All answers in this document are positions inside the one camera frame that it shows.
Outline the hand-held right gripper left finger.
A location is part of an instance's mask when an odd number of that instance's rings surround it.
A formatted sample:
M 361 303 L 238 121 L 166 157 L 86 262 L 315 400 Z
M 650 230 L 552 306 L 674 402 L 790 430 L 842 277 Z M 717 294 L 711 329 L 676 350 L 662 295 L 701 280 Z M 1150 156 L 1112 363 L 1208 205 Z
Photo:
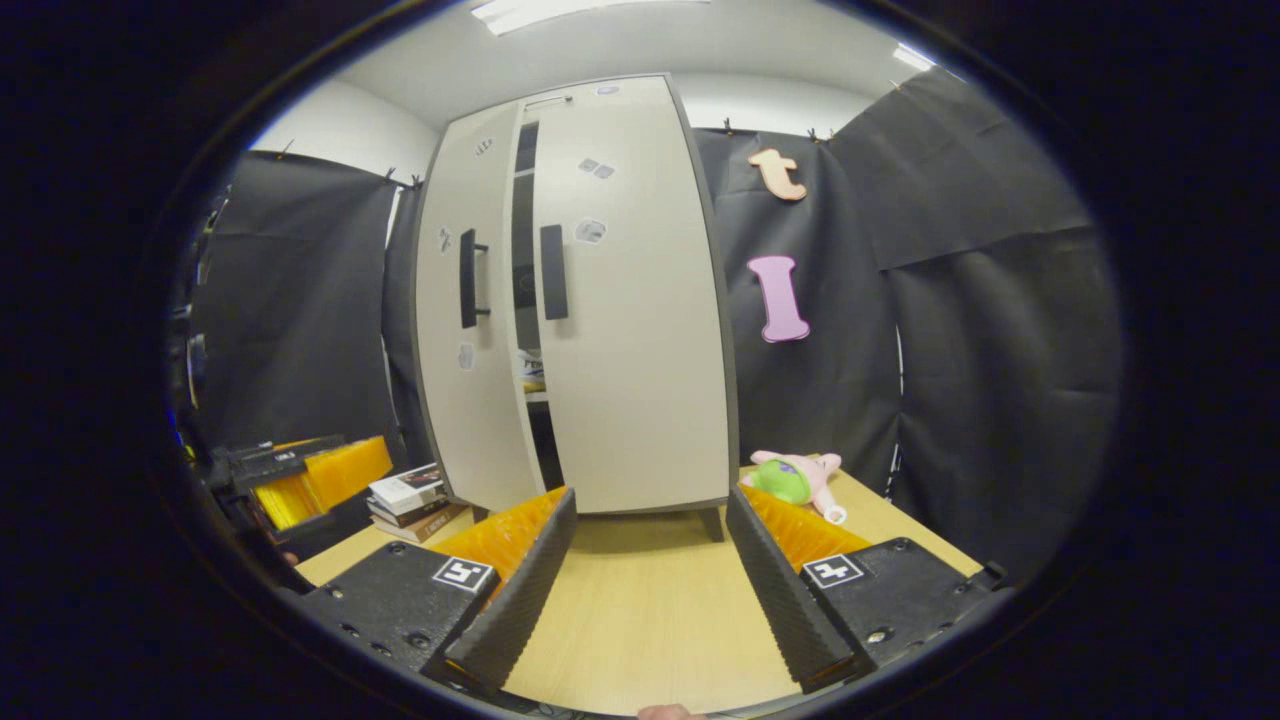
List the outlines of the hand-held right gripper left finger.
M 561 487 L 424 548 L 389 542 L 301 603 L 389 664 L 494 694 L 524 653 L 577 525 Z

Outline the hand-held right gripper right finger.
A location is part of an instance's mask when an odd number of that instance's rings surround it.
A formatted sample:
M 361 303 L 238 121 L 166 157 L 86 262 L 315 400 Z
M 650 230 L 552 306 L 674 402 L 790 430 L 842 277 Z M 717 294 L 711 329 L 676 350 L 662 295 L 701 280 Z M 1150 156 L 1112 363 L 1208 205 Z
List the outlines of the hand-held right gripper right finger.
M 763 491 L 730 492 L 726 524 L 791 679 L 813 693 L 916 656 L 1001 591 L 908 537 L 872 543 Z

